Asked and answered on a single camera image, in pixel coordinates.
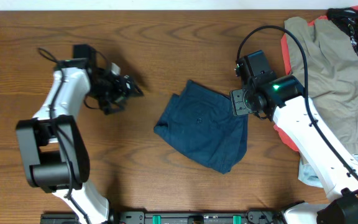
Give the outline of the navy blue shorts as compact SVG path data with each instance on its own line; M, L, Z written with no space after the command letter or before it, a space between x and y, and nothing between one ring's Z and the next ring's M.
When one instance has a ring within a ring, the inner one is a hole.
M188 80L170 98L154 133L187 158L226 174L247 152L248 116L234 116L228 96Z

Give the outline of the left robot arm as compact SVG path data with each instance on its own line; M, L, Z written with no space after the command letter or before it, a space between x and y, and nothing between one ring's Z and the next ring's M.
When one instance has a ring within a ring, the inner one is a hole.
M99 101L104 114L113 114L143 92L115 64L103 69L86 58L54 62L53 84L43 105L16 126L25 177L31 187L62 199L77 223L114 223L109 200L90 180L90 158L76 118L89 96Z

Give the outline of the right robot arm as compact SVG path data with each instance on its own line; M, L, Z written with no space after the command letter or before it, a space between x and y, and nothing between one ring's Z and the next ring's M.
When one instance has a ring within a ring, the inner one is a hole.
M295 77L253 77L230 97L235 116L264 113L292 140L329 200L327 205L290 205L273 218L274 223L358 223L358 162L304 96Z

